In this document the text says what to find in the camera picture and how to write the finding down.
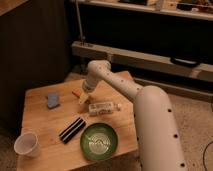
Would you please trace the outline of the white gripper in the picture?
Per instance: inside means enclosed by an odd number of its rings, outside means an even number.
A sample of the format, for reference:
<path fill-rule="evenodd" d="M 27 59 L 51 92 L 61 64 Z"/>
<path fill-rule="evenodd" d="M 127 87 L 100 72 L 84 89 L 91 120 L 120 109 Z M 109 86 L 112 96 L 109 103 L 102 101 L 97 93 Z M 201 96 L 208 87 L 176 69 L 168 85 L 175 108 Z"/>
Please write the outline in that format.
<path fill-rule="evenodd" d="M 82 93 L 79 97 L 78 103 L 80 105 L 84 104 L 89 99 L 88 93 L 92 93 L 95 90 L 95 86 L 91 85 L 87 80 L 84 80 L 82 83 L 82 90 L 85 93 Z"/>

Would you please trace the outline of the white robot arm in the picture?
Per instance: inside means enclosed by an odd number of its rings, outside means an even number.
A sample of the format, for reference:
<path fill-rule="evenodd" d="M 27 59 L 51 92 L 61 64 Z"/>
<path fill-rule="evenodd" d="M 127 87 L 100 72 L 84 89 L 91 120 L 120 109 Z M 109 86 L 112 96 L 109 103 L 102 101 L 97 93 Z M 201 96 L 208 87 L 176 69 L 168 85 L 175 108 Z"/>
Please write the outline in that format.
<path fill-rule="evenodd" d="M 104 80 L 133 104 L 142 171 L 187 171 L 180 135 L 168 94 L 158 86 L 141 86 L 111 72 L 107 60 L 87 65 L 82 83 L 92 93 Z"/>

